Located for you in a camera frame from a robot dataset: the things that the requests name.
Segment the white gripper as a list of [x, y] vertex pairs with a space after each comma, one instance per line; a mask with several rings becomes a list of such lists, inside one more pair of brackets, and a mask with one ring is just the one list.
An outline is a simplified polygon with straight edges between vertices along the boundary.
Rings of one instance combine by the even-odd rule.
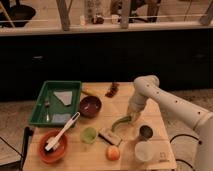
[[127, 113], [131, 118], [130, 123], [134, 124], [140, 117], [140, 112], [146, 106], [147, 97], [138, 93], [134, 93], [129, 100]]

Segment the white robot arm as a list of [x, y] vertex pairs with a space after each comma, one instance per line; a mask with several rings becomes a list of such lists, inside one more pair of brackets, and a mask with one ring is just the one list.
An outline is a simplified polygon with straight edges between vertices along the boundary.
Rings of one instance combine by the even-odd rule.
[[199, 135], [201, 144], [197, 146], [195, 171], [213, 171], [213, 112], [160, 89], [159, 84], [160, 81], [155, 75], [135, 78], [127, 114], [135, 122], [149, 98], [173, 112]]

